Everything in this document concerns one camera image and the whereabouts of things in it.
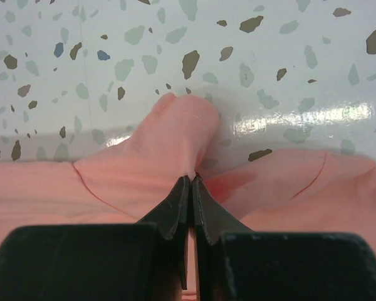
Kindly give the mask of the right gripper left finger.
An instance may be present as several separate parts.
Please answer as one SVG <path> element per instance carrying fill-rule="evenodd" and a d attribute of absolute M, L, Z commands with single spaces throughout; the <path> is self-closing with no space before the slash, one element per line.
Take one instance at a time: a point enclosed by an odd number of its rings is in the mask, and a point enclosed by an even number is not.
<path fill-rule="evenodd" d="M 0 246 L 0 300 L 180 300 L 189 179 L 134 224 L 23 226 Z"/>

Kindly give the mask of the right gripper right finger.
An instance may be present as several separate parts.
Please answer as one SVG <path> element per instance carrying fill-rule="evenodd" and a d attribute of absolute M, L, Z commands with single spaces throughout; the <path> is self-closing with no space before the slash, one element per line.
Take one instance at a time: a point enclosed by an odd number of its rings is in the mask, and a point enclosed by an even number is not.
<path fill-rule="evenodd" d="M 358 235 L 259 232 L 192 182 L 199 300 L 376 300 L 376 257 Z"/>

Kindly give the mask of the salmon pink t-shirt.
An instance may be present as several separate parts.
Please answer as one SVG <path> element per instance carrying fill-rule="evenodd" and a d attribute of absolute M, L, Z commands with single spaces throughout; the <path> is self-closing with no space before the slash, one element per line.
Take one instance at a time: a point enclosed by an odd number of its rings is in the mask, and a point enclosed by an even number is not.
<path fill-rule="evenodd" d="M 244 165 L 198 173 L 219 125 L 216 109 L 192 95 L 164 95 L 132 136 L 70 162 L 0 162 L 0 246 L 23 226 L 134 224 L 189 179 L 187 288 L 199 300 L 192 182 L 259 232 L 360 236 L 376 257 L 376 162 L 325 150 L 261 150 Z"/>

